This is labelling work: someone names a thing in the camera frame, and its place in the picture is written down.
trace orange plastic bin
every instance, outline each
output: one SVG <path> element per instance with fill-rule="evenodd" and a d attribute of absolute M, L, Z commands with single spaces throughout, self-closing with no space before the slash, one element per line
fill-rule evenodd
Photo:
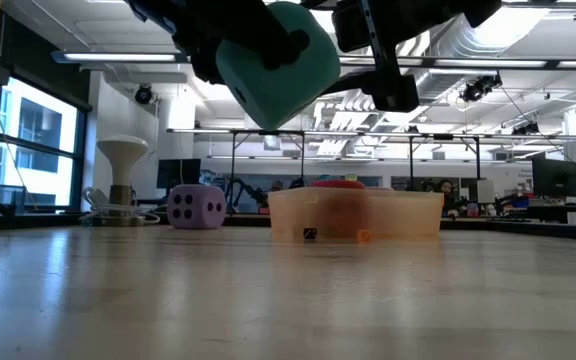
<path fill-rule="evenodd" d="M 317 239 L 438 238 L 443 195 L 389 189 L 299 188 L 269 194 L 274 238 L 303 239 L 317 229 Z"/>

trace black monitor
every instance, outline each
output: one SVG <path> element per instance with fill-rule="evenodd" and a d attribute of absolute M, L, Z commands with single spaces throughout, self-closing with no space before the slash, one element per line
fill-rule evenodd
<path fill-rule="evenodd" d="M 179 184 L 199 184 L 201 159 L 159 160 L 157 188 L 170 189 Z"/>
<path fill-rule="evenodd" d="M 576 165 L 572 161 L 532 159 L 535 195 L 576 197 Z"/>

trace white lamp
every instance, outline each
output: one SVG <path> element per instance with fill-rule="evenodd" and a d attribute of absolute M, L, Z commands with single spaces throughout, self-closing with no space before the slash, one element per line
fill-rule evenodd
<path fill-rule="evenodd" d="M 112 168 L 110 203 L 130 205 L 130 171 L 148 150 L 148 143 L 134 136 L 114 135 L 97 140 L 97 147 Z"/>

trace pink die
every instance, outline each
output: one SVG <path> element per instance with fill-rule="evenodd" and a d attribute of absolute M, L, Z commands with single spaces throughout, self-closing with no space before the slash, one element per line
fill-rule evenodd
<path fill-rule="evenodd" d="M 226 217 L 226 197 L 216 186 L 177 185 L 168 196 L 168 221 L 177 229 L 216 229 Z"/>

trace table surface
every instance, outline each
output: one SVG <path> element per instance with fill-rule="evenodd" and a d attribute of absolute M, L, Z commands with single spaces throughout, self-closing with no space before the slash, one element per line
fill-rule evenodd
<path fill-rule="evenodd" d="M 576 359 L 576 240 L 0 232 L 0 359 Z"/>

